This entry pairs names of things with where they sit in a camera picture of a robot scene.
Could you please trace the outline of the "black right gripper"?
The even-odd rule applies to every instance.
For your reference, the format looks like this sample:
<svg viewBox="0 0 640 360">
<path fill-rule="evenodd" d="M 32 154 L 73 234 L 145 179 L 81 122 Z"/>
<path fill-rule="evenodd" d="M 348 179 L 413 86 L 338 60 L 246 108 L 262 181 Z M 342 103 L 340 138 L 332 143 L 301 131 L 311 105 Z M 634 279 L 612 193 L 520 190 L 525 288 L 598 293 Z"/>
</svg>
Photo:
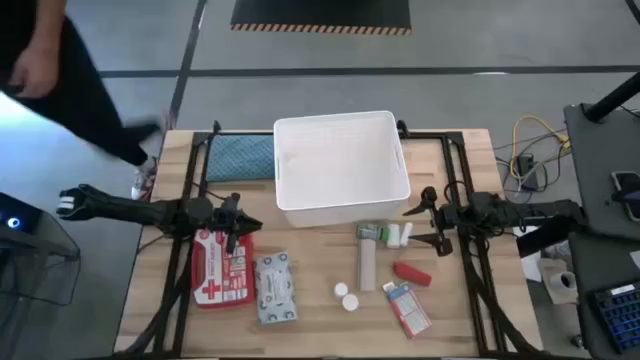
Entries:
<svg viewBox="0 0 640 360">
<path fill-rule="evenodd" d="M 434 187 L 425 187 L 421 194 L 419 204 L 403 213 L 403 216 L 412 216 L 426 211 L 434 212 L 433 225 L 436 233 L 411 235 L 411 240 L 427 243 L 436 250 L 439 257 L 448 256 L 453 251 L 451 240 L 444 234 L 445 230 L 462 228 L 470 230 L 473 225 L 473 207 L 471 205 L 456 205 L 452 203 L 436 207 L 438 199 Z"/>
</svg>

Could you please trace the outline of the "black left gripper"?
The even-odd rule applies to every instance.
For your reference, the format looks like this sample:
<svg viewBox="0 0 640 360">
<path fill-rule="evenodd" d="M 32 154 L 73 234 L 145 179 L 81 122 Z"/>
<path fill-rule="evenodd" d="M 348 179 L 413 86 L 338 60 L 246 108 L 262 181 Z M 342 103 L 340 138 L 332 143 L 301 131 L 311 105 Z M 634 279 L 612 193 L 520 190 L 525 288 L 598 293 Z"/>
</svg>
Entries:
<svg viewBox="0 0 640 360">
<path fill-rule="evenodd" d="M 238 235 L 236 234 L 238 225 L 238 217 L 243 213 L 238 209 L 238 203 L 240 200 L 239 193 L 231 193 L 229 196 L 223 199 L 222 204 L 215 208 L 213 211 L 213 230 L 223 232 L 227 235 L 226 238 L 226 253 L 232 254 L 235 250 L 238 241 Z M 243 214 L 244 222 L 249 224 L 244 227 L 243 234 L 248 235 L 262 229 L 263 223 L 246 213 Z"/>
</svg>

